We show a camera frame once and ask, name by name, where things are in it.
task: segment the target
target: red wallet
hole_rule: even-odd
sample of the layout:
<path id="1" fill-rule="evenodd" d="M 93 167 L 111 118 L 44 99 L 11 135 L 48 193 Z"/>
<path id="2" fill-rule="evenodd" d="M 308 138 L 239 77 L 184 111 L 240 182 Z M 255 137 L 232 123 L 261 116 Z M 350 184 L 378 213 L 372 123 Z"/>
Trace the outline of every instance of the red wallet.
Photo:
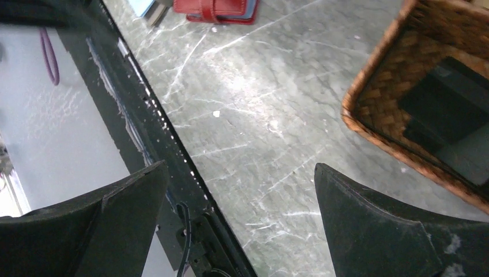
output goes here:
<path id="1" fill-rule="evenodd" d="M 258 1 L 249 18 L 237 18 L 247 12 L 248 0 L 174 0 L 173 10 L 186 13 L 192 22 L 251 25 L 257 16 Z"/>

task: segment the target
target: woven basket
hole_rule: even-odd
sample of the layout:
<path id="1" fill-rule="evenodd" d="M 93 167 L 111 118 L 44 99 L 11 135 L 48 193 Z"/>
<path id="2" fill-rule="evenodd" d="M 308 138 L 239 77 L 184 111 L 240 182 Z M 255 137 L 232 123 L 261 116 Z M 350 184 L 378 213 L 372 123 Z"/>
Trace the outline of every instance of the woven basket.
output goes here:
<path id="1" fill-rule="evenodd" d="M 343 99 L 347 126 L 419 173 L 489 214 L 489 200 L 403 137 L 403 97 L 444 57 L 489 78 L 489 10 L 462 0 L 413 0 L 387 29 Z"/>

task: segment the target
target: red leather strap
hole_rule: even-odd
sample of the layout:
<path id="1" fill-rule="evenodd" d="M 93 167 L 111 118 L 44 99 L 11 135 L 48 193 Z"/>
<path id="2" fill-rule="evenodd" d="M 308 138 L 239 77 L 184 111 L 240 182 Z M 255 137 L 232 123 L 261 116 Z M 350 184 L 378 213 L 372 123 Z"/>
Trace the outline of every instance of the red leather strap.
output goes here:
<path id="1" fill-rule="evenodd" d="M 209 23 L 221 23 L 215 13 L 216 0 L 199 0 L 200 14 L 204 21 Z"/>

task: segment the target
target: blue object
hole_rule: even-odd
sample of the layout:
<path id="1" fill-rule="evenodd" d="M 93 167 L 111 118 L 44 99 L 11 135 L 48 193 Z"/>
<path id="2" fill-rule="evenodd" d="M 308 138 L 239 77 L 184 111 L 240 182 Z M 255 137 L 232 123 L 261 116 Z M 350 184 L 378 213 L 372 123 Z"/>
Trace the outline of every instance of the blue object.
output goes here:
<path id="1" fill-rule="evenodd" d="M 131 5 L 138 17 L 144 16 L 153 3 L 154 0 L 129 0 L 129 5 Z"/>
<path id="2" fill-rule="evenodd" d="M 253 16 L 253 12 L 255 11 L 255 6 L 257 5 L 257 2 L 258 0 L 248 0 L 248 4 L 246 5 L 246 11 L 242 16 L 217 16 L 217 17 L 231 18 L 231 19 L 250 19 Z M 191 14 L 191 16 L 200 17 L 200 14 Z"/>

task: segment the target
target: marble countertop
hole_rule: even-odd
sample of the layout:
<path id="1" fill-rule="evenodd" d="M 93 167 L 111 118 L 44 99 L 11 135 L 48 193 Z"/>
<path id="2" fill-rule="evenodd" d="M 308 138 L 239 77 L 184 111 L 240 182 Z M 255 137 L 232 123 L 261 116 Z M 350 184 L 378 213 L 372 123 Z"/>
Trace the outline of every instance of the marble countertop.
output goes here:
<path id="1" fill-rule="evenodd" d="M 318 162 L 417 207 L 489 220 L 341 121 L 400 0 L 263 0 L 253 26 L 169 12 L 156 28 L 126 0 L 105 2 L 259 276 L 334 276 Z"/>

